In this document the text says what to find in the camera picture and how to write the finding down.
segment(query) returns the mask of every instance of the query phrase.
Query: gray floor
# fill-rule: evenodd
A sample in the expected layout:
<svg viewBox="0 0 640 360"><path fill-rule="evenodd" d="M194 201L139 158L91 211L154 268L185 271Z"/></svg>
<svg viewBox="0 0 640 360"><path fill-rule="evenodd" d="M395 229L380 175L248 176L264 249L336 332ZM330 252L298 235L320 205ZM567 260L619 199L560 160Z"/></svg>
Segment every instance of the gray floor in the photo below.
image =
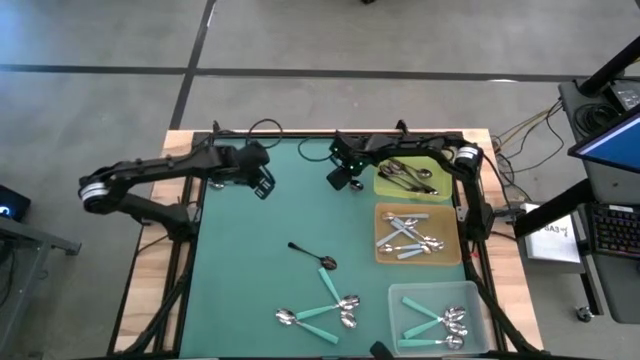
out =
<svg viewBox="0 0 640 360"><path fill-rule="evenodd" d="M0 0L0 63L184 67L204 4ZM638 35L639 19L633 0L219 0L199 66L589 74ZM77 179L155 156L181 81L0 73L0 151L11 154L0 158L0 183L34 199L29 223L84 244L77 258L52 257L17 352L104 354L140 229L124 216L83 212ZM378 128L402 118L500 133L557 96L552 83L198 77L182 128L214 119L246 128L264 117L287 128ZM552 125L569 146L562 113ZM535 164L556 142L540 127L514 167ZM545 200L582 179L580 162L563 153L518 184ZM572 307L584 303L577 275L525 267L548 350L607 359L640 352L640 327L575 320Z"/></svg>

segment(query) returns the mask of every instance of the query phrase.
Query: green mat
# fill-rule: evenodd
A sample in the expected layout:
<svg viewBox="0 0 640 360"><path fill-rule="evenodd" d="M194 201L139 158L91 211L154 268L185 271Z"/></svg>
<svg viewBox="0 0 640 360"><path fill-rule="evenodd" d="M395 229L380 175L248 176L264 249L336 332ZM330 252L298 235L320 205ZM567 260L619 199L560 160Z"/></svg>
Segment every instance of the green mat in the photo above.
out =
<svg viewBox="0 0 640 360"><path fill-rule="evenodd" d="M364 191L335 191L325 179L335 166L302 159L299 141L284 139L269 150L276 189L268 199L245 187L207 189L181 358L368 356L375 341L391 345L390 285L465 280L462 265L376 263L376 203L410 201L375 195L373 169L360 177ZM330 141L313 140L303 151L326 156ZM244 140L224 143L242 146ZM305 320L340 337L337 345L274 316L280 307L300 312L335 302L319 262L289 249L289 241L335 258L338 269L329 274L338 294L361 298L356 329L346 329L336 310Z"/></svg>

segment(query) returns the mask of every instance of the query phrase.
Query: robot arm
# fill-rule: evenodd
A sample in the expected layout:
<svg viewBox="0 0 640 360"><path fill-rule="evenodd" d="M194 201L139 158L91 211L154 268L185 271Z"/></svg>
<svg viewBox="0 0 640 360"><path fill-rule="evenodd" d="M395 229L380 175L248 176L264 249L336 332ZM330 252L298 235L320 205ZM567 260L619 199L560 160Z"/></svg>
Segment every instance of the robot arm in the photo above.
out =
<svg viewBox="0 0 640 360"><path fill-rule="evenodd" d="M269 155L258 142L250 142L241 149L233 146L214 146L213 136L198 144L189 154L166 158L124 161L103 167L80 178L78 195L86 211L109 214L120 211L135 220L161 223L169 238L188 241L196 230L180 204L161 205L128 194L131 187L147 182L193 176L206 181L233 182L254 189L260 199L266 199L275 180L265 168Z"/></svg>
<svg viewBox="0 0 640 360"><path fill-rule="evenodd" d="M442 150L457 149L453 160L447 159ZM466 141L459 135L443 133L432 136L413 136L404 133L390 137L382 134L350 137L336 132L330 151L337 168L327 180L334 189L340 190L353 177L359 176L369 165L396 156L428 156L438 162L444 171L462 182L468 202L465 216L464 238L472 241L486 240L493 227L493 209L484 199L480 169L484 151L477 144Z"/></svg>

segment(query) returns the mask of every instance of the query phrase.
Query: black keyboard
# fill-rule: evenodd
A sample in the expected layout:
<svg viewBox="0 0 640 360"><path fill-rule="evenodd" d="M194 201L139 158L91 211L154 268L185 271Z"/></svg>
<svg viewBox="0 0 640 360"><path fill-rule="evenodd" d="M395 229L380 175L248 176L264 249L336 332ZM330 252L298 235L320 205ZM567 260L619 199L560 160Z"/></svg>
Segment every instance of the black keyboard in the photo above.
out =
<svg viewBox="0 0 640 360"><path fill-rule="evenodd" d="M595 252L640 259L640 209L600 204L588 209Z"/></svg>

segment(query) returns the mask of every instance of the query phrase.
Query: monitor screen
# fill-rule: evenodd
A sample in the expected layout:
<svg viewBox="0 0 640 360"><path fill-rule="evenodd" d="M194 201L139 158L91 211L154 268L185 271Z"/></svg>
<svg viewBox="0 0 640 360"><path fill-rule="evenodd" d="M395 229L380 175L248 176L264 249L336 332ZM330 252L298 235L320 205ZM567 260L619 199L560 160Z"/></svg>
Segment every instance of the monitor screen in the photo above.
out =
<svg viewBox="0 0 640 360"><path fill-rule="evenodd" d="M640 113L630 111L601 134L589 137L570 150L585 160L640 172Z"/></svg>

